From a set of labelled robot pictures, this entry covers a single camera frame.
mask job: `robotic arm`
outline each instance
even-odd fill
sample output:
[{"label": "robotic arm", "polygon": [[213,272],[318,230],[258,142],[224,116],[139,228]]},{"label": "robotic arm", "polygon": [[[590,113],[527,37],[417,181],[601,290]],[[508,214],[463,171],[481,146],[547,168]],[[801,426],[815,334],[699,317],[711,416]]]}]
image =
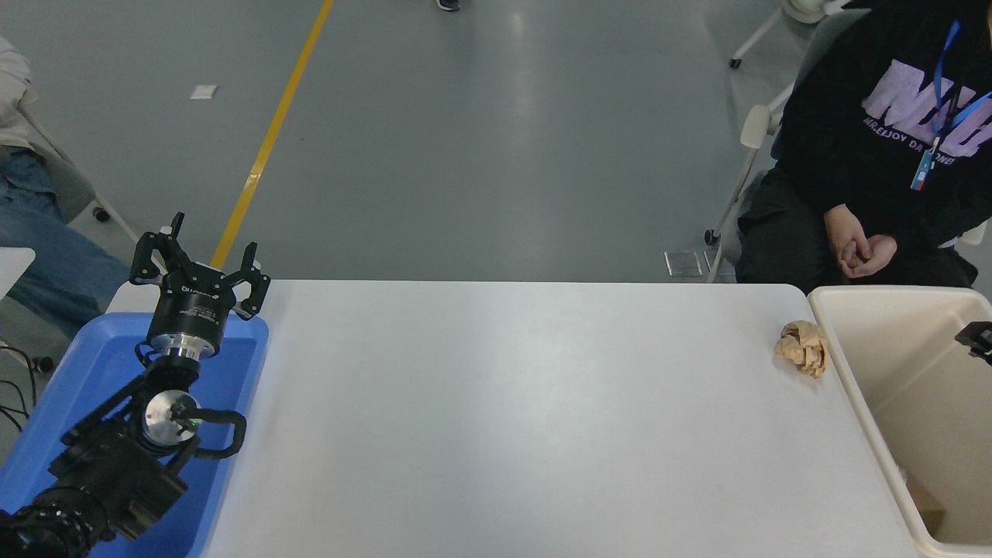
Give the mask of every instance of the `robotic arm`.
[{"label": "robotic arm", "polygon": [[992,365],[992,322],[972,322],[954,336],[954,340],[971,348],[968,354]]},{"label": "robotic arm", "polygon": [[[254,242],[230,275],[191,261],[177,242],[183,217],[146,232],[135,249],[130,282],[160,286],[148,335],[135,347],[144,372],[62,436],[67,448],[49,467],[54,484],[13,515],[0,511],[0,557],[83,558],[116,533],[135,540],[186,492],[179,472],[190,459],[221,460],[241,449],[244,416],[202,409],[188,392],[200,360],[220,352],[229,312],[243,320],[258,314],[270,278],[254,261]],[[252,288],[238,302],[240,283]],[[233,425],[230,445],[201,448],[196,431],[204,422]]]}]

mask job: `yellow floor line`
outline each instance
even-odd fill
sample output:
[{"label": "yellow floor line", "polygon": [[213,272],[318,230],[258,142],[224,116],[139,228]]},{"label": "yellow floor line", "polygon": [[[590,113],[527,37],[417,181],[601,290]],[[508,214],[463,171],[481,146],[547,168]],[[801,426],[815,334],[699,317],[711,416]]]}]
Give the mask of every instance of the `yellow floor line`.
[{"label": "yellow floor line", "polygon": [[304,70],[307,69],[307,62],[310,61],[310,53],[313,52],[313,46],[316,45],[316,39],[320,36],[320,30],[323,29],[323,22],[327,19],[327,12],[330,11],[330,6],[333,3],[334,0],[324,0],[323,6],[320,8],[320,13],[317,14],[316,21],[313,22],[313,28],[310,29],[310,36],[307,37],[307,43],[304,45],[304,49],[297,59],[297,65],[293,68],[290,81],[286,84],[286,89],[283,91],[283,98],[279,101],[279,107],[276,108],[276,115],[272,117],[272,123],[269,124],[269,131],[266,132],[265,139],[262,141],[262,147],[258,150],[258,157],[255,158],[255,164],[252,165],[251,174],[248,175],[248,180],[245,181],[245,186],[241,190],[241,196],[238,197],[238,203],[235,204],[231,218],[227,221],[227,226],[224,227],[224,233],[221,235],[220,242],[217,244],[217,249],[213,252],[210,267],[223,269],[224,262],[227,261],[227,255],[230,253],[231,246],[234,244],[234,238],[238,235],[238,230],[244,221],[245,213],[248,212],[248,207],[251,206],[252,197],[255,196],[255,190],[258,188],[258,181],[262,179],[265,165],[269,162],[269,155],[272,154],[272,148],[276,145],[276,139],[279,137],[279,131],[283,127],[283,121],[286,120],[286,114],[290,111],[290,105],[293,103],[293,97],[297,93],[300,79],[304,75]]}]

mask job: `black hoodie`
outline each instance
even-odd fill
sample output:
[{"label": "black hoodie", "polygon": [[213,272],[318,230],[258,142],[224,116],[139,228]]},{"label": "black hoodie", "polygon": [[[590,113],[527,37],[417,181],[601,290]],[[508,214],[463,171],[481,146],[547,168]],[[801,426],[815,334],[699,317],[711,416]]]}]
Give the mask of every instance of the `black hoodie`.
[{"label": "black hoodie", "polygon": [[[786,105],[779,168],[819,211],[847,204],[867,235],[933,248],[992,216],[992,99],[944,137],[924,188],[910,184],[954,89],[958,106],[992,91],[988,0],[890,0],[844,33]],[[944,111],[933,71],[943,65]]]}]

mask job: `black pants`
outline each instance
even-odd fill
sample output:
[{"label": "black pants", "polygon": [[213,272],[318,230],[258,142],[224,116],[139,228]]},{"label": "black pants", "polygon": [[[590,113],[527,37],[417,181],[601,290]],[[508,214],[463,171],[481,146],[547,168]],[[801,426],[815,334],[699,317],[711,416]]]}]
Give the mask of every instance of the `black pants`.
[{"label": "black pants", "polygon": [[830,251],[823,215],[799,198],[778,169],[758,185],[737,223],[743,236],[738,283],[788,283],[809,293],[823,285],[970,287],[978,276],[953,248],[899,248],[874,275],[848,280]]}]

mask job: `blue plastic tray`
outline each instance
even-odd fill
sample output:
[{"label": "blue plastic tray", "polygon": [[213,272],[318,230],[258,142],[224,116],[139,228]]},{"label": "blue plastic tray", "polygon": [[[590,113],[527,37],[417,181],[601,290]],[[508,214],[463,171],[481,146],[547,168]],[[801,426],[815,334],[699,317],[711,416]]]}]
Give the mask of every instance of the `blue plastic tray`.
[{"label": "blue plastic tray", "polygon": [[[62,434],[107,397],[143,371],[134,345],[145,338],[151,314],[106,314],[87,324],[69,346],[0,470],[0,509],[13,513],[54,481],[49,463],[65,446]],[[248,407],[265,358],[269,328],[260,318],[248,322],[231,317],[220,354],[201,362],[202,371],[190,389],[200,406],[234,409],[248,418]],[[231,427],[206,424],[201,447],[219,449],[230,441]],[[199,556],[224,496],[231,461],[191,460],[180,472],[189,490],[157,524],[136,542],[118,535],[99,543],[95,558]]]}]

